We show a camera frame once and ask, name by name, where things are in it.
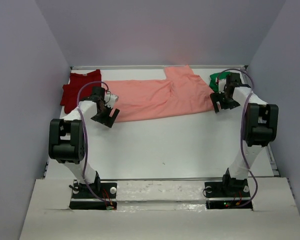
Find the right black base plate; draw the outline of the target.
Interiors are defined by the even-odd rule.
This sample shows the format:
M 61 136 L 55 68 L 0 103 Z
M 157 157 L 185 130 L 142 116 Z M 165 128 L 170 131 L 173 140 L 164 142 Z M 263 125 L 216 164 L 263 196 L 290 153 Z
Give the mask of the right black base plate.
M 243 186 L 234 188 L 226 188 L 222 181 L 208 181 L 202 194 L 207 210 L 253 209 L 253 204 L 247 203 L 251 198 L 247 180 Z

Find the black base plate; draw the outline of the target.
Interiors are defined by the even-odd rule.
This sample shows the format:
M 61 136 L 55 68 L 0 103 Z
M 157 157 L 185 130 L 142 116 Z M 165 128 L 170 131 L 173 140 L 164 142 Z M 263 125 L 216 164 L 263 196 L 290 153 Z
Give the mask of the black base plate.
M 247 180 L 243 186 L 234 188 L 226 188 L 222 181 L 208 181 L 202 194 L 207 210 L 253 209 L 253 204 L 247 203 L 251 198 Z
M 74 181 L 68 186 L 71 189 L 69 208 L 71 210 L 116 210 L 117 209 L 117 189 L 116 182 L 101 182 L 100 190 L 93 184 L 91 191 L 85 184 Z

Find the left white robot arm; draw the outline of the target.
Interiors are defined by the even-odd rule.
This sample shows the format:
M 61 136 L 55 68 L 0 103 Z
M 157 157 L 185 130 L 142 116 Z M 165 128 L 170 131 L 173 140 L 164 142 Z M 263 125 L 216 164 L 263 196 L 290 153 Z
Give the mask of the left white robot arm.
M 119 97 L 109 87 L 93 86 L 87 97 L 81 97 L 83 86 L 77 94 L 74 109 L 62 118 L 55 118 L 49 124 L 48 155 L 67 167 L 76 179 L 70 186 L 74 192 L 84 192 L 94 198 L 100 194 L 99 173 L 88 163 L 88 131 L 85 120 L 93 120 L 112 128 L 120 113 L 114 108 Z

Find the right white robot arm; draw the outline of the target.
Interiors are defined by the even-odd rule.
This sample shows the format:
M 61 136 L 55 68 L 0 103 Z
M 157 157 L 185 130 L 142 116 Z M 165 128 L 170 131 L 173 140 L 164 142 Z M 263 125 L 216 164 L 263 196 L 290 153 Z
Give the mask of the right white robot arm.
M 242 107 L 240 149 L 222 181 L 211 188 L 223 196 L 232 196 L 247 187 L 251 167 L 259 153 L 276 139 L 279 107 L 261 100 L 254 93 L 252 83 L 243 83 L 242 70 L 232 69 L 224 73 L 225 77 L 217 74 L 218 90 L 210 95 L 210 99 L 215 113 Z

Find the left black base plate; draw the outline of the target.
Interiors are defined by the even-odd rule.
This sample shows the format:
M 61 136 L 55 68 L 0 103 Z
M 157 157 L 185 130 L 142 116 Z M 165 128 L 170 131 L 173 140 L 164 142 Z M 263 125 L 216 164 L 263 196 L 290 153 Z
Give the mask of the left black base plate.
M 74 181 L 68 186 L 71 189 L 69 208 L 71 210 L 116 210 L 117 209 L 117 189 L 116 182 L 101 182 L 100 190 L 93 184 L 91 191 L 85 184 Z

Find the red folded t-shirt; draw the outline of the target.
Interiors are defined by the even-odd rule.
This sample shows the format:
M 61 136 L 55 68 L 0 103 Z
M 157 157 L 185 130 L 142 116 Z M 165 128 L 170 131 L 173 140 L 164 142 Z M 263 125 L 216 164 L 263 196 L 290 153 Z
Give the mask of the red folded t-shirt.
M 62 86 L 63 94 L 60 105 L 64 107 L 64 113 L 69 114 L 76 108 L 78 93 L 84 85 L 91 82 L 97 82 L 86 86 L 82 90 L 82 92 L 80 93 L 80 100 L 89 97 L 92 93 L 93 87 L 100 87 L 101 80 L 102 75 L 99 69 L 84 74 L 71 73 L 69 76 L 69 83 Z

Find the green t-shirt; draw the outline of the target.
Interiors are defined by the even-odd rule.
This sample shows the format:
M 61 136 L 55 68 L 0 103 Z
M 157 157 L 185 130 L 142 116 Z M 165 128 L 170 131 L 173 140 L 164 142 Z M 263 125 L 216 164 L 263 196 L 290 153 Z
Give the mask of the green t-shirt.
M 217 93 L 219 91 L 219 81 L 220 80 L 225 80 L 227 78 L 228 75 L 230 75 L 231 72 L 230 71 L 225 71 L 225 72 L 217 72 L 217 73 L 213 73 L 209 76 L 210 78 L 210 83 L 209 83 L 209 87 L 215 92 Z

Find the pink t-shirt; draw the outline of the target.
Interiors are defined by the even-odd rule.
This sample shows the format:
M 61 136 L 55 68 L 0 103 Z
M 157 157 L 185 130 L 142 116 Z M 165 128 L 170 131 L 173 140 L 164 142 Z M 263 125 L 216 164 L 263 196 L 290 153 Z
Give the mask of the pink t-shirt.
M 164 68 L 165 79 L 110 80 L 111 93 L 118 96 L 116 122 L 176 117 L 214 109 L 213 90 L 188 66 Z

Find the white cardboard front cover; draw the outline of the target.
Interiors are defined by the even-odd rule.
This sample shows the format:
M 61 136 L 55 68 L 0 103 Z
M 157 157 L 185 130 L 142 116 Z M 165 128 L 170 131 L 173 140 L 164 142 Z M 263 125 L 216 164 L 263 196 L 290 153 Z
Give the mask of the white cardboard front cover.
M 128 180 L 116 210 L 70 209 L 72 179 L 38 179 L 23 240 L 300 240 L 285 178 L 260 178 L 252 209 L 207 209 L 200 180 Z

